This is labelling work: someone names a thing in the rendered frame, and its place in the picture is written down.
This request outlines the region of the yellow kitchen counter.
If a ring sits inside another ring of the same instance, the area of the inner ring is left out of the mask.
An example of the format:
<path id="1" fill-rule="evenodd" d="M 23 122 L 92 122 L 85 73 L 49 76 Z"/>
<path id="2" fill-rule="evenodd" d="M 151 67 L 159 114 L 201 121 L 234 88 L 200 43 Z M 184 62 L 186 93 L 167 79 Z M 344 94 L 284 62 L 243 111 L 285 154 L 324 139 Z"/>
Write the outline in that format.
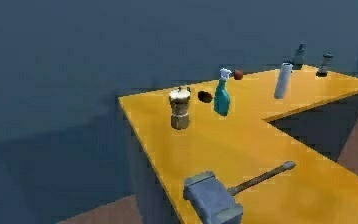
<path id="1" fill-rule="evenodd" d="M 192 99 L 190 126 L 172 129 L 166 89 L 120 99 L 152 167 L 182 224 L 201 224 L 183 198 L 184 180 L 213 171 L 226 185 L 287 160 L 294 169 L 237 196 L 242 224 L 358 224 L 358 176 L 271 126 L 271 121 L 358 94 L 358 78 L 331 72 L 325 78 L 304 66 L 290 79 L 284 99 L 273 97 L 278 73 L 229 80 L 230 112 Z"/>

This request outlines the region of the beige moka coffeepot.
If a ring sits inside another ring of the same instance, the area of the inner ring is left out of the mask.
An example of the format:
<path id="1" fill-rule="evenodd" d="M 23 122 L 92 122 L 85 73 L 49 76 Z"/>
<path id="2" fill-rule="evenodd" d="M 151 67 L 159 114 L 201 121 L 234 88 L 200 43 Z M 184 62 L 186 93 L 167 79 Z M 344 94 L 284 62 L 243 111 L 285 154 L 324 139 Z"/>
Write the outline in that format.
<path id="1" fill-rule="evenodd" d="M 171 127 L 176 130 L 186 129 L 189 126 L 189 101 L 191 93 L 187 89 L 178 87 L 169 93 L 171 106 Z"/>

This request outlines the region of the dark brown round object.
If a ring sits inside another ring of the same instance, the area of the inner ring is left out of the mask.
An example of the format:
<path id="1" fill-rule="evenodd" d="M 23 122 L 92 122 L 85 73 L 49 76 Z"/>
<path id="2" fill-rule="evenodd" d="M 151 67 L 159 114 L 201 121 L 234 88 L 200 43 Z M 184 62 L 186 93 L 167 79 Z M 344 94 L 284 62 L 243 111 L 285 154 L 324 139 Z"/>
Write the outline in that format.
<path id="1" fill-rule="evenodd" d="M 211 103 L 213 100 L 213 96 L 209 92 L 199 91 L 198 99 L 203 103 Z"/>

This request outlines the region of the teal spray bottle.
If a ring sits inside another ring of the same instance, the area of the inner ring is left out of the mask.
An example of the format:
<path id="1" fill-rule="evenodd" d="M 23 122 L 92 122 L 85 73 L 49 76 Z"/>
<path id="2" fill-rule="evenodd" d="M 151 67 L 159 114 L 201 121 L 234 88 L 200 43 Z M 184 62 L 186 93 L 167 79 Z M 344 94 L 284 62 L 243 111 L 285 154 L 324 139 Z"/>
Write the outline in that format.
<path id="1" fill-rule="evenodd" d="M 215 90 L 214 111 L 221 116 L 227 116 L 229 112 L 230 97 L 226 89 L 226 82 L 230 74 L 231 71 L 226 68 L 220 70 L 220 79 Z"/>

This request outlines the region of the grey meat mallet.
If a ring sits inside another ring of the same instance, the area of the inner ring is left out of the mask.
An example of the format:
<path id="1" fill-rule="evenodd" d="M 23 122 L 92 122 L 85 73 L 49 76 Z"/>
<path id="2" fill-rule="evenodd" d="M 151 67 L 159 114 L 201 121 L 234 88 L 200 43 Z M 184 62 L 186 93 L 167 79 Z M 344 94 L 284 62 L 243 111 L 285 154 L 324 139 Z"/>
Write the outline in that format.
<path id="1" fill-rule="evenodd" d="M 184 180 L 183 198 L 191 203 L 202 224 L 240 224 L 243 206 L 235 201 L 234 196 L 295 166 L 295 162 L 286 161 L 230 188 L 226 188 L 212 171 L 205 171 Z"/>

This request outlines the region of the white paper towel roll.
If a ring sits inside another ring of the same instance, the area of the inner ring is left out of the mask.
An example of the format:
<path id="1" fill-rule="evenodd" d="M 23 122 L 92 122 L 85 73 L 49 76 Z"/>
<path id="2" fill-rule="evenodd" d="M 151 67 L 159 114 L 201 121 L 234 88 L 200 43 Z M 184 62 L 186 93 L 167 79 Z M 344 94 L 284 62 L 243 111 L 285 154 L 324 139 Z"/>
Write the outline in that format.
<path id="1" fill-rule="evenodd" d="M 286 87 L 292 73 L 292 69 L 293 69 L 292 63 L 283 63 L 281 65 L 275 92 L 274 92 L 274 97 L 276 99 L 282 99 L 284 97 L 286 92 Z"/>

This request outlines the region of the grey pepper shaker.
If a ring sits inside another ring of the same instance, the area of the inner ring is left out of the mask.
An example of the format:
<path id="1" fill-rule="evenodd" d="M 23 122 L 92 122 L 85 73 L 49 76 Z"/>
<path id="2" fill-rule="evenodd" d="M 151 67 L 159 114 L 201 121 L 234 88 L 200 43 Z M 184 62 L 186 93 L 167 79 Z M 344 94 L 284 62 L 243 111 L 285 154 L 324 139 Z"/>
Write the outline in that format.
<path id="1" fill-rule="evenodd" d="M 306 44 L 300 43 L 299 47 L 295 50 L 292 64 L 294 70 L 300 70 L 304 64 L 305 60 L 305 51 L 306 51 Z"/>

